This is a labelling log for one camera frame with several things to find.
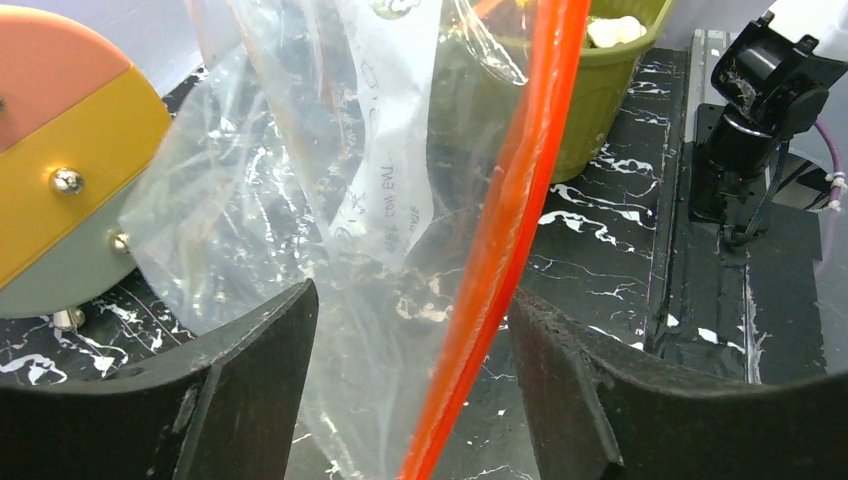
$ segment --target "black marble surface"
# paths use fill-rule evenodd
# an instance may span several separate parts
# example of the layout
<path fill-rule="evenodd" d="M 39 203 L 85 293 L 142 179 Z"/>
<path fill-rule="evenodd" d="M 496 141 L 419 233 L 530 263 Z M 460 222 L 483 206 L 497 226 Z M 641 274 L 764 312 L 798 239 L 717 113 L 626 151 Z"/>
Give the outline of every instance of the black marble surface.
<path fill-rule="evenodd" d="M 606 146 L 579 178 L 551 187 L 522 279 L 572 317 L 640 349 L 656 296 L 652 279 L 662 270 L 656 212 L 664 169 L 679 148 L 674 119 L 683 108 L 685 60 L 668 50 L 646 55 Z M 169 108 L 204 75 L 201 69 L 166 97 Z M 54 329 L 47 317 L 0 321 L 0 382 L 97 380 L 192 338 L 138 272 L 82 308 L 88 320 L 76 333 Z M 341 478 L 300 425 L 287 478 Z M 506 320 L 433 478 L 539 478 Z"/>

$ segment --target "clear plastic bag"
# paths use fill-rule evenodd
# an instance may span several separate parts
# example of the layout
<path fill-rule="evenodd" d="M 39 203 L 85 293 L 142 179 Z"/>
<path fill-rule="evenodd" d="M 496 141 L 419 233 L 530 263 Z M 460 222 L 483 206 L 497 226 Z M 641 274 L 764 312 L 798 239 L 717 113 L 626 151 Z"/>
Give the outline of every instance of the clear plastic bag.
<path fill-rule="evenodd" d="M 186 1 L 209 75 L 121 215 L 139 268 L 199 334 L 313 278 L 302 420 L 347 478 L 427 478 L 526 258 L 588 2 Z"/>

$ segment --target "purple cable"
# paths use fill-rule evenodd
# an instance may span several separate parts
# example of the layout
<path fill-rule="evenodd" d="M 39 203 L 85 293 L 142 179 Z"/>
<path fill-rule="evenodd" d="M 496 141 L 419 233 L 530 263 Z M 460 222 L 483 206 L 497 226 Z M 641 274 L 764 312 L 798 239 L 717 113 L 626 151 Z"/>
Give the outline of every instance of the purple cable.
<path fill-rule="evenodd" d="M 833 139 L 833 135 L 831 135 L 830 130 L 827 126 L 822 122 L 821 118 L 816 120 L 816 130 L 824 139 L 824 143 L 827 145 L 827 149 L 830 150 L 830 158 L 833 160 L 833 176 L 836 178 L 837 176 L 842 176 L 845 178 L 845 168 L 844 162 L 842 158 L 842 152 L 839 150 L 839 146 L 836 145 L 836 141 Z M 842 188 L 839 186 L 832 186 L 830 189 L 830 197 L 828 204 L 830 202 L 839 201 L 842 197 Z M 827 226 L 825 227 L 825 238 L 824 243 L 822 245 L 822 261 L 818 265 L 816 265 L 816 275 L 820 274 L 824 271 L 827 266 L 830 250 L 833 247 L 833 236 L 836 230 L 836 212 L 832 212 L 830 214 L 830 218 L 827 221 Z"/>

